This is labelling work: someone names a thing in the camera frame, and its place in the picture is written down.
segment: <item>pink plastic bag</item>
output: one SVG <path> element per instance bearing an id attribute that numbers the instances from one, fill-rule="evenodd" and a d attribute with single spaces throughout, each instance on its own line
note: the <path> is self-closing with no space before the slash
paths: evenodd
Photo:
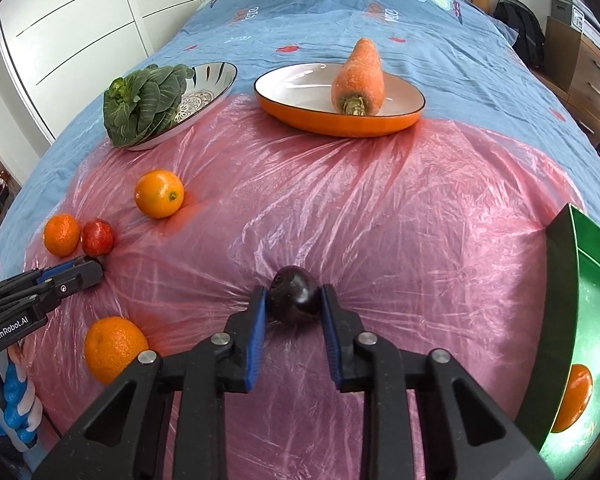
<path id="1" fill-rule="evenodd" d="M 134 205 L 136 181 L 156 168 L 187 190 L 165 221 Z M 153 150 L 106 142 L 84 161 L 59 210 L 109 221 L 116 247 L 104 282 L 26 340 L 29 370 L 65 431 L 103 389 L 82 355 L 97 319 L 129 318 L 161 354 L 185 351 L 296 264 L 399 348 L 451 351 L 515 416 L 542 319 L 543 230 L 567 202 L 582 207 L 556 164 L 493 132 L 421 120 L 395 136 L 333 139 L 230 98 Z M 26 268 L 57 262 L 36 235 Z M 319 325 L 271 326 L 255 390 L 226 402 L 230 477 L 355 478 L 361 406 L 331 383 Z"/>

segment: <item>blue gripper pad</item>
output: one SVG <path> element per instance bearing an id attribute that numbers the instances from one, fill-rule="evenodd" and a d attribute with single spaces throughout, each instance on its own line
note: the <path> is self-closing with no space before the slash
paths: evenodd
<path id="1" fill-rule="evenodd" d="M 251 338 L 247 344 L 247 370 L 244 378 L 247 392 L 250 392 L 255 386 L 255 383 L 258 380 L 258 374 L 260 373 L 264 335 L 267 329 L 267 314 L 265 311 L 266 297 L 267 289 L 264 288 L 260 295 L 260 301 L 258 302 Z"/>
<path id="2" fill-rule="evenodd" d="M 336 333 L 336 325 L 333 319 L 333 312 L 329 304 L 329 298 L 324 288 L 320 290 L 322 294 L 322 333 L 324 334 L 324 345 L 327 351 L 327 361 L 329 362 L 329 373 L 331 380 L 336 383 L 336 388 L 340 389 L 342 385 L 342 356 L 340 354 L 340 342 Z"/>
<path id="3" fill-rule="evenodd" d="M 66 270 L 71 269 L 74 265 L 75 265 L 75 260 L 71 260 L 70 262 L 67 262 L 65 264 L 60 264 L 58 266 L 51 267 L 50 269 L 48 269 L 42 273 L 42 276 L 40 276 L 38 279 L 38 283 L 42 283 L 45 280 L 48 280 L 49 278 L 54 277 L 56 274 L 65 272 Z"/>

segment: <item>green tray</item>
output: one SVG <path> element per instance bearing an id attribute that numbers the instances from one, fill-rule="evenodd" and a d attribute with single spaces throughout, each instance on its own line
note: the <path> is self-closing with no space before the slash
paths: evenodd
<path id="1" fill-rule="evenodd" d="M 594 452 L 600 444 L 600 228 L 567 205 L 547 228 L 546 243 L 544 318 L 516 424 L 556 480 L 566 480 L 581 476 L 600 455 Z M 591 371 L 593 393 L 573 426 L 551 433 L 572 364 Z"/>

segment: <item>blue bed sheet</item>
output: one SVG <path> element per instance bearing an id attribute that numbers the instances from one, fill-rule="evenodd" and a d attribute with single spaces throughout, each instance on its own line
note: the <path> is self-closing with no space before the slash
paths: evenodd
<path id="1" fill-rule="evenodd" d="M 510 47 L 512 35 L 465 0 L 205 0 L 142 66 L 226 60 L 232 92 L 300 62 L 342 62 L 360 37 L 376 42 L 384 69 L 420 88 L 425 115 L 500 132 L 556 161 L 600 225 L 600 159 L 558 99 Z M 64 198 L 87 154 L 105 138 L 102 98 L 80 113 L 40 161 L 0 229 L 0 277 L 22 270 L 25 248 Z"/>

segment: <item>black backpack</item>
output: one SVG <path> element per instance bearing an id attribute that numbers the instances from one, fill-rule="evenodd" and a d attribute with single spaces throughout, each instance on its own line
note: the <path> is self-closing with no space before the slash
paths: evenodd
<path id="1" fill-rule="evenodd" d="M 544 34 L 533 12 L 517 0 L 500 0 L 493 17 L 518 33 L 513 50 L 522 62 L 529 68 L 544 70 Z"/>

